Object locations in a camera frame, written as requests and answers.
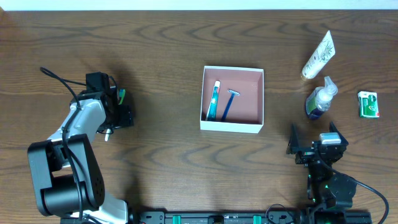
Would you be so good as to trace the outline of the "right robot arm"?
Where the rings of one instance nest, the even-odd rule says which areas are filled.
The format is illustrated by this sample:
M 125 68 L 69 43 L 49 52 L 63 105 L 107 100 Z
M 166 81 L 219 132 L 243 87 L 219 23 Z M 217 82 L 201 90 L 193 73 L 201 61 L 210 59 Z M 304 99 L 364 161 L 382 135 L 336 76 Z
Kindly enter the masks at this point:
M 347 176 L 333 171 L 332 164 L 343 157 L 348 141 L 330 123 L 329 131 L 321 133 L 311 146 L 301 146 L 295 125 L 286 153 L 295 156 L 295 163 L 308 168 L 307 197 L 313 202 L 303 212 L 302 223 L 346 223 L 345 210 L 353 206 L 356 184 Z

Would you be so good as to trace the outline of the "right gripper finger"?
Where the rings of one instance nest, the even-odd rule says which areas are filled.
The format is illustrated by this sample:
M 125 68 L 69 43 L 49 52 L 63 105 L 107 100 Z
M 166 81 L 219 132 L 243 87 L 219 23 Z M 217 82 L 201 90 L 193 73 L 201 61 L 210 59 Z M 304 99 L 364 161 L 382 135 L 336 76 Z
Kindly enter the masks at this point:
M 295 125 L 292 124 L 286 154 L 296 154 L 299 150 L 300 150 L 300 144 L 299 144 L 297 129 L 296 129 Z
M 338 136 L 340 139 L 340 144 L 344 144 L 344 145 L 348 145 L 348 141 L 346 140 L 346 138 L 339 132 L 339 130 L 337 129 L 337 127 L 335 126 L 334 122 L 330 122 L 329 124 L 329 133 L 333 133 L 333 135 Z

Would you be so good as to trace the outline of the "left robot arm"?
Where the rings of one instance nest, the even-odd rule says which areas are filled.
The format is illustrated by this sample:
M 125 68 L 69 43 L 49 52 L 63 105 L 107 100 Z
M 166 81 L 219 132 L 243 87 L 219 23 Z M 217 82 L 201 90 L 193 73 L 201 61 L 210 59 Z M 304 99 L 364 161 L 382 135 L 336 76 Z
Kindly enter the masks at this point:
M 42 215 L 57 216 L 60 223 L 129 223 L 127 202 L 105 189 L 91 146 L 96 134 L 109 137 L 131 125 L 125 94 L 115 86 L 81 92 L 56 132 L 29 146 L 30 174 Z

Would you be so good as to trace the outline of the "clear foam pump bottle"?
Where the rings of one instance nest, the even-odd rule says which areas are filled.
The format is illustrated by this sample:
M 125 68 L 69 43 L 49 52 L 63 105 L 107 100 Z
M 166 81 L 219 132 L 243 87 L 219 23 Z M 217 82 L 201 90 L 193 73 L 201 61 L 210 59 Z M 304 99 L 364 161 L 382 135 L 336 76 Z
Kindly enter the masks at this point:
M 310 120 L 316 120 L 328 111 L 333 97 L 338 93 L 338 87 L 329 76 L 324 81 L 325 86 L 316 87 L 305 101 L 305 112 Z

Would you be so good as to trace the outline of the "white bamboo print lotion tube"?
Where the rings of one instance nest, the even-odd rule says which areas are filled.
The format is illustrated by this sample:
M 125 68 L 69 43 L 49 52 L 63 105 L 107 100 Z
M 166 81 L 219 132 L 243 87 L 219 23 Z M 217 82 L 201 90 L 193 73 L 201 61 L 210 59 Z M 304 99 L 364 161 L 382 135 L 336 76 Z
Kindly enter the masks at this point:
M 323 67 L 330 61 L 335 55 L 336 50 L 331 36 L 331 32 L 328 31 L 322 41 L 319 43 L 317 48 L 312 53 L 301 71 L 301 77 L 304 80 L 315 78 Z

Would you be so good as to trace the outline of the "green toothpaste tube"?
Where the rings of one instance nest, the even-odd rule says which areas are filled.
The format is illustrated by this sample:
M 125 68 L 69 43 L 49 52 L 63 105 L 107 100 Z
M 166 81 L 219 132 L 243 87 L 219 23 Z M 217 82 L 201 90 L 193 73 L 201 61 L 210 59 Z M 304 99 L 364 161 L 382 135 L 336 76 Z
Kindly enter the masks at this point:
M 221 82 L 219 80 L 215 81 L 209 108 L 208 108 L 208 112 L 206 114 L 206 119 L 205 119 L 206 121 L 215 121 L 216 120 L 216 112 L 217 112 L 217 106 L 218 106 L 220 85 L 221 85 Z

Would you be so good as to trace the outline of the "green white toothbrush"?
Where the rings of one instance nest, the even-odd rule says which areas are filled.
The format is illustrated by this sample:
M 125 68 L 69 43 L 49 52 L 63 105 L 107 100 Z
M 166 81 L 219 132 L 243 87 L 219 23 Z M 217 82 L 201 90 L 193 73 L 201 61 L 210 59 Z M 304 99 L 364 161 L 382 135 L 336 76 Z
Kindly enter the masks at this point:
M 119 104 L 121 105 L 123 103 L 124 97 L 126 95 L 126 90 L 125 89 L 120 89 L 118 96 L 119 96 Z M 114 133 L 114 128 L 109 128 L 106 130 L 104 141 L 107 142 L 109 141 L 110 135 Z

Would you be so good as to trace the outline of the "blue disposable razor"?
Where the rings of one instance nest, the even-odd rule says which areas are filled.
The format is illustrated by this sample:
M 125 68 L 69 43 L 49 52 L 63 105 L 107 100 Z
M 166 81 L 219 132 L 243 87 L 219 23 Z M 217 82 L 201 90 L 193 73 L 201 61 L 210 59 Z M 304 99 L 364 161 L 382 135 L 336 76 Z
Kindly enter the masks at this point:
M 227 118 L 229 109 L 230 109 L 230 107 L 231 107 L 231 105 L 232 105 L 232 102 L 233 102 L 233 100 L 234 100 L 234 97 L 240 95 L 240 92 L 235 91 L 235 90 L 232 90 L 232 89 L 228 89 L 228 93 L 230 93 L 231 96 L 230 96 L 230 98 L 229 98 L 229 100 L 228 100 L 228 103 L 227 103 L 227 105 L 226 105 L 226 108 L 225 108 L 225 110 L 224 110 L 224 113 L 223 113 L 223 115 L 222 115 L 222 117 L 221 117 L 221 122 L 226 121 L 226 118 Z

